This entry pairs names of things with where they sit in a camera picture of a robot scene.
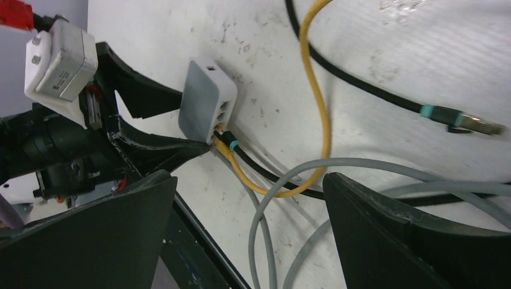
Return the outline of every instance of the dirty white surface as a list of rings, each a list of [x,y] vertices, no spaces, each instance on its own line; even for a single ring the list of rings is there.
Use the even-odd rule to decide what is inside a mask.
[[[300,18],[312,2],[295,0]],[[311,39],[332,62],[388,90],[511,126],[510,13],[511,2],[503,0],[337,0],[319,14]],[[281,170],[319,156],[319,114],[283,1],[90,0],[89,32],[108,41],[132,68],[174,89],[183,88],[190,57],[213,57],[239,86],[231,124],[245,142]],[[511,178],[507,138],[447,134],[442,125],[361,92],[317,65],[315,71],[330,107],[332,156],[394,161],[453,179]],[[122,104],[121,110],[139,129],[183,137],[177,111],[133,120]],[[375,190],[411,182],[367,169],[330,170]],[[237,179],[211,154],[174,174],[185,201],[252,284],[247,239],[254,208]],[[509,201],[499,204],[511,210]],[[467,204],[426,211],[505,230]],[[275,200],[266,212],[282,284],[304,240],[328,214],[323,202],[303,196]],[[257,263],[265,287],[260,236]],[[304,264],[295,288],[342,288],[342,279],[330,233]]]

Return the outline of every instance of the metal usb plug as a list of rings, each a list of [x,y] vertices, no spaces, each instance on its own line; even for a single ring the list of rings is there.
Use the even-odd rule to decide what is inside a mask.
[[[487,122],[470,114],[462,113],[458,117],[460,124],[458,127],[465,128],[471,131],[477,131],[482,134],[488,135],[502,135],[506,127],[497,123]]]

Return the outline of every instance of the usb connector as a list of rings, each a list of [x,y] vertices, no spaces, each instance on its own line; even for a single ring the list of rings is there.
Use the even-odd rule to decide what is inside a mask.
[[[470,114],[466,113],[460,114],[458,119],[460,120],[459,125],[457,125],[459,128],[465,128],[470,131],[477,131],[482,134],[501,135],[506,129],[506,127],[503,125],[487,122],[483,119],[471,116]]]
[[[421,115],[451,128],[463,128],[488,135],[501,135],[506,129],[503,125],[487,122],[479,117],[448,107],[424,105],[421,108]]]

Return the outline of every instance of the metal component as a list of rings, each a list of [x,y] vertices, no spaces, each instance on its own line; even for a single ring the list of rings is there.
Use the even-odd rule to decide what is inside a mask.
[[[92,129],[102,128],[101,112],[99,110],[99,102],[94,94],[87,92],[87,108],[89,111],[89,125]]]
[[[35,91],[72,102],[98,68],[94,37],[63,19],[57,19],[49,33],[51,57]]]
[[[43,176],[41,175],[41,171],[38,170],[36,172],[37,182],[39,183],[39,190],[46,190],[45,182],[43,182]]]
[[[80,173],[80,162],[79,161],[73,161],[71,162],[71,169],[73,170],[73,172],[75,172],[76,174],[79,174]]]
[[[497,123],[487,122],[479,117],[471,116],[470,114],[461,114],[462,122],[460,128],[477,131],[482,134],[488,135],[501,135],[506,130],[506,127]]]

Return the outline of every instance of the cable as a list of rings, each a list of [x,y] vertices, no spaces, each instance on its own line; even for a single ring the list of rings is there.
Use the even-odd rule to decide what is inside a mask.
[[[124,179],[122,180],[122,184],[119,186],[117,191],[121,191],[124,187],[126,187],[126,183],[128,182],[128,177],[124,176]]]
[[[298,270],[303,265],[303,262],[312,249],[316,247],[316,244],[321,240],[321,237],[327,233],[330,227],[330,220],[326,220],[318,229],[316,229],[309,239],[307,239],[303,247],[298,252],[298,255],[293,260],[293,263],[291,263],[291,267],[289,267],[289,270],[287,271],[286,278],[284,279],[284,285],[282,286],[283,289],[291,289],[291,286],[298,274]]]
[[[256,163],[249,155],[245,153],[245,151],[240,148],[240,146],[236,146],[234,148],[235,153],[240,156],[240,158],[246,162],[248,166],[250,166],[252,169],[254,169],[257,173],[262,175],[264,178],[276,182],[278,181],[279,177],[275,174],[271,173],[270,171],[266,170],[264,167],[262,167],[260,164]],[[289,190],[292,190],[294,188],[297,188],[298,186],[287,182],[284,185],[284,188],[287,188]],[[325,197],[323,195],[323,192],[312,190],[310,188],[306,189],[302,193],[304,196],[312,197],[314,199],[319,200],[325,200]],[[481,198],[487,198],[492,197],[494,195],[492,194],[481,194],[481,193],[475,193],[478,197]],[[410,205],[412,207],[424,207],[424,206],[433,206],[433,205],[443,205],[443,204],[451,204],[456,202],[463,202],[463,199],[459,198],[458,196],[454,194],[437,194],[433,196],[422,196],[422,197],[405,197],[401,199],[397,199],[398,201]]]
[[[448,185],[456,185],[454,181],[447,181],[448,185],[445,185],[445,181],[432,181],[432,182],[426,182],[423,184],[415,184],[413,186],[405,185],[398,188],[391,188],[390,190],[385,190],[380,192],[381,194],[385,194],[386,196],[401,196],[402,194],[408,194],[413,192],[420,192],[420,191],[436,191],[438,190],[446,190],[448,189]],[[460,193],[460,190],[451,189],[449,190],[451,194],[455,194],[456,196],[462,197],[464,200],[466,200],[469,204],[473,205],[474,207],[480,209],[481,211],[485,212],[490,217],[494,218],[495,220],[499,221],[502,225],[504,225],[506,228],[511,229],[511,217],[509,216],[509,213],[499,207],[497,204],[489,201],[489,200],[483,200],[477,197],[474,194],[463,194]]]
[[[250,158],[246,153],[245,151],[240,148],[239,146],[236,146],[234,148],[234,152],[238,154],[238,156],[240,156],[240,158],[246,162],[246,164],[251,167],[252,169],[254,169],[257,173],[259,173],[259,175],[262,175],[264,178],[272,181],[272,182],[276,182],[278,181],[279,177],[277,177],[276,175],[274,175],[273,173],[269,172],[268,170],[266,170],[264,167],[260,166],[258,163],[256,163],[254,160],[252,160],[252,158]],[[293,190],[294,188],[298,188],[297,185],[293,184],[292,182],[287,182],[285,185],[284,185],[284,188],[286,189],[289,189],[289,190]],[[306,189],[305,191],[302,192],[303,195],[305,196],[308,196],[308,197],[312,197],[314,199],[319,199],[319,200],[324,200],[325,197],[323,196],[323,192],[320,192],[320,191],[314,191],[310,188]]]
[[[300,28],[293,0],[285,0],[285,3],[287,15],[289,16],[289,22],[291,23],[291,27],[293,28],[295,35],[300,39],[301,45],[302,38],[300,37],[302,30],[304,30],[304,27],[302,25],[302,27]],[[505,131],[506,127],[503,125],[487,122],[481,119],[480,117],[466,114],[463,111],[455,110],[453,108],[448,107],[439,107],[435,105],[421,105],[417,102],[411,101],[406,98],[402,98],[401,96],[398,96],[396,94],[383,90],[379,87],[376,87],[333,65],[331,62],[326,60],[316,49],[314,49],[312,45],[308,43],[306,43],[305,45],[308,46],[308,49],[310,50],[310,56],[320,66],[322,66],[324,69],[326,69],[339,79],[342,79],[347,83],[359,89],[362,89],[365,92],[368,92],[378,98],[381,98],[384,101],[388,101],[391,104],[397,105],[401,108],[412,111],[414,113],[418,113],[422,117],[430,119],[434,122],[443,123],[444,125],[447,126],[447,132],[456,134],[466,134],[473,131],[477,131],[482,134],[501,135]]]
[[[474,182],[474,181],[432,181],[424,184],[404,185],[391,188],[381,193],[389,197],[397,197],[402,194],[420,193],[423,191],[480,191],[483,193],[498,194],[511,197],[511,185],[499,182]]]
[[[297,37],[299,37],[299,33],[301,31],[300,24],[298,22],[298,18],[296,16],[296,9],[293,0],[285,0],[287,15],[289,16],[289,22],[291,23],[291,27]],[[347,83],[362,89],[365,92],[368,92],[378,98],[383,99],[384,101],[388,101],[391,104],[397,105],[406,110],[412,111],[414,113],[420,113],[422,105],[411,101],[406,98],[402,98],[401,96],[390,93],[386,90],[383,90],[379,87],[376,87],[370,83],[365,82],[362,79],[359,79],[348,72],[338,68],[333,65],[331,62],[326,60],[312,45],[309,44],[310,56],[314,59],[320,66],[326,69],[328,72],[332,73],[336,77],[346,81]]]
[[[213,153],[232,171],[232,173],[236,174],[231,163],[218,151],[213,150]],[[241,185],[248,193],[248,196],[252,200],[254,207],[257,209],[259,207],[259,200],[257,199],[256,194],[249,187],[245,186],[245,184],[240,180]],[[273,244],[271,241],[270,229],[268,226],[268,221],[266,217],[263,215],[261,218],[261,230],[263,231],[263,238],[265,239],[265,247],[266,247],[266,258],[268,259],[268,275],[270,280],[270,288],[277,289],[277,268],[275,267],[275,255],[273,251]],[[252,276],[252,280],[254,282],[254,287],[256,289],[261,288],[259,284],[259,277],[257,276],[257,269],[254,267],[250,267],[250,274]]]
[[[369,167],[372,169],[378,170],[386,170],[388,172],[399,173],[400,175],[409,176],[411,178],[415,178],[421,181],[434,181],[435,179],[439,179],[439,177],[431,175],[429,173],[422,172],[420,170],[412,169],[406,166],[401,166],[399,164],[388,163],[385,161],[376,161],[376,160],[367,160],[367,159],[356,159],[356,158],[331,158],[327,160],[314,160],[308,161],[304,164],[296,166],[289,172],[287,172],[282,178],[280,178],[273,187],[268,191],[268,194],[264,196],[261,201],[261,205],[257,208],[254,218],[252,220],[250,231],[248,234],[248,259],[250,266],[255,266],[256,264],[256,256],[255,256],[255,242],[256,242],[256,233],[257,233],[257,224],[262,217],[266,207],[270,203],[271,199],[277,194],[277,191],[289,180],[291,180],[294,176],[301,172],[305,172],[306,170],[315,169],[317,167],[331,167],[331,166],[356,166],[356,167]],[[437,181],[438,183],[443,182],[443,185],[449,187],[449,181]],[[502,185],[499,183],[488,182],[492,189],[496,189],[496,191],[492,191],[483,185],[480,185],[481,182],[476,182],[478,184],[471,184],[471,186],[466,186],[462,184],[462,182],[454,182],[455,185],[451,185],[450,189],[456,190],[480,190],[487,193],[506,193],[506,195],[511,195],[511,186],[507,186],[506,190],[503,190]]]
[[[321,116],[321,124],[323,128],[323,148],[321,150],[321,158],[328,158],[330,156],[330,146],[331,146],[331,128],[330,128],[330,120],[328,118],[328,111],[325,106],[325,102],[323,100],[323,96],[321,94],[321,90],[319,89],[318,81],[314,75],[314,71],[312,69],[312,63],[309,57],[309,43],[307,42],[307,33],[309,31],[309,26],[321,9],[323,9],[328,3],[332,0],[317,0],[309,12],[305,16],[302,29],[300,31],[299,39],[300,39],[300,48],[301,48],[301,56],[302,61],[304,63],[305,72],[307,78],[309,79],[310,86],[312,88],[312,92],[314,93],[314,99],[316,100],[316,104],[318,105],[319,115]],[[236,159],[234,158],[233,152],[230,151],[221,141],[216,141],[215,144],[219,151],[224,155],[229,162],[233,165],[234,171],[238,175],[238,177],[242,180],[242,182],[252,190],[260,193],[267,194],[268,191],[264,188],[259,187],[254,184],[249,178],[246,177],[243,170],[239,167]],[[282,191],[275,195],[275,197],[291,197],[296,194],[302,193],[304,190],[309,188],[312,184],[314,184],[323,174],[324,168],[318,167],[310,176],[308,180],[306,180],[302,185],[297,188],[294,188],[290,191]]]

